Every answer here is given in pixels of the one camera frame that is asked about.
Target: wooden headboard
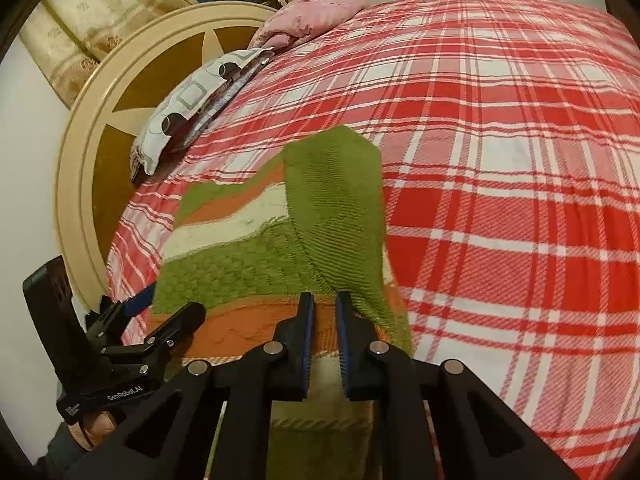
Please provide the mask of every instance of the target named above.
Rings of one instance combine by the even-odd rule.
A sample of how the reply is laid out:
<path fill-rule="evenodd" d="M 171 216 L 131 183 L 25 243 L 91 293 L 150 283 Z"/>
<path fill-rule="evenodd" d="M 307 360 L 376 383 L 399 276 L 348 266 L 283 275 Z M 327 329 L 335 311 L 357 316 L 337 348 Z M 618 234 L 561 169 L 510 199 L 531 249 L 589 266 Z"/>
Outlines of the wooden headboard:
<path fill-rule="evenodd" d="M 273 9 L 210 2 L 176 10 L 114 49 L 84 86 L 63 137 L 56 177 L 56 229 L 72 286 L 96 308 L 108 294 L 105 260 L 134 193 L 129 149 L 162 99 L 187 75 L 246 48 Z"/>

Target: bed sheet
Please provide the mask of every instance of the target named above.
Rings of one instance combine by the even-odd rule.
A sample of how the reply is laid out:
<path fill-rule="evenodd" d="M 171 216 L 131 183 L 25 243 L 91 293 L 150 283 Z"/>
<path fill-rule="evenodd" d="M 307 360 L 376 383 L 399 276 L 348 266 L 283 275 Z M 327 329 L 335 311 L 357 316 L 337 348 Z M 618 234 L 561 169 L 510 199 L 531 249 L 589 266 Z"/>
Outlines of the bed sheet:
<path fill-rule="evenodd" d="M 153 282 L 191 182 L 346 124 L 383 157 L 415 357 L 463 360 L 584 479 L 640 426 L 640 52 L 551 0 L 402 0 L 277 56 L 127 206 L 112 296 Z M 145 333 L 146 313 L 127 329 Z"/>

